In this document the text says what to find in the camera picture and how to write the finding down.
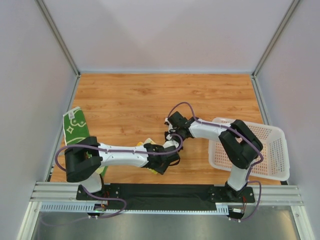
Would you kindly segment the green patterned towel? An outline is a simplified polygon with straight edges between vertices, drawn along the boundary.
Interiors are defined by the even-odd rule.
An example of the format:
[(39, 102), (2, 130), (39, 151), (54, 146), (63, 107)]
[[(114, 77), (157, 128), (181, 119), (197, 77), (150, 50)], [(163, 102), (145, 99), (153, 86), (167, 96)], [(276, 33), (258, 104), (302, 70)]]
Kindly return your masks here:
[(90, 135), (85, 115), (77, 106), (63, 115), (64, 151), (66, 179), (70, 183), (102, 179), (98, 169), (102, 157), (96, 149), (101, 145), (95, 136)]

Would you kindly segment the white plastic basket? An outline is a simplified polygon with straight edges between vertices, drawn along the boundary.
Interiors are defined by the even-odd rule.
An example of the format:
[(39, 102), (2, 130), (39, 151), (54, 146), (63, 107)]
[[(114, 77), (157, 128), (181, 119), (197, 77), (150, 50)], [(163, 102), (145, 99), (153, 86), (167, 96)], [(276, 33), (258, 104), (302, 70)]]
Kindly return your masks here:
[[(247, 121), (245, 123), (263, 145), (263, 161), (253, 167), (250, 175), (275, 181), (287, 181), (290, 177), (290, 160), (284, 132), (275, 126)], [(230, 171), (230, 162), (222, 144), (209, 141), (208, 161), (219, 170)]]

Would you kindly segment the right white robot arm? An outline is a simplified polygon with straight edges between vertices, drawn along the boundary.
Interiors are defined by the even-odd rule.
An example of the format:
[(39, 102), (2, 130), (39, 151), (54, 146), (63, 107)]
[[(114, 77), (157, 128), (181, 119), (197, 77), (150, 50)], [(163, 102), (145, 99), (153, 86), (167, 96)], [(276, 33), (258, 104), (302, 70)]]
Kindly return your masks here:
[(187, 119), (178, 111), (165, 119), (168, 132), (188, 138), (202, 138), (220, 142), (232, 163), (229, 178), (224, 186), (224, 195), (238, 198), (248, 185), (248, 178), (257, 158), (263, 161), (263, 144), (242, 120), (229, 124), (218, 124), (198, 117)]

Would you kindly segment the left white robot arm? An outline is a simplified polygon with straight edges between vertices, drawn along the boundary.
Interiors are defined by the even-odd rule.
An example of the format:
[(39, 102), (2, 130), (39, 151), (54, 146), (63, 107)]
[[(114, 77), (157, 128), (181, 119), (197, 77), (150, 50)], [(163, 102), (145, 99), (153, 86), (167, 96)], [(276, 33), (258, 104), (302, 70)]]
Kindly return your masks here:
[(180, 160), (179, 151), (183, 147), (179, 135), (171, 134), (170, 137), (163, 145), (147, 142), (133, 147), (114, 146), (99, 143), (95, 136), (67, 145), (64, 151), (66, 180), (83, 185), (90, 193), (97, 193), (104, 184), (96, 172), (101, 167), (133, 166), (162, 175), (172, 163)]

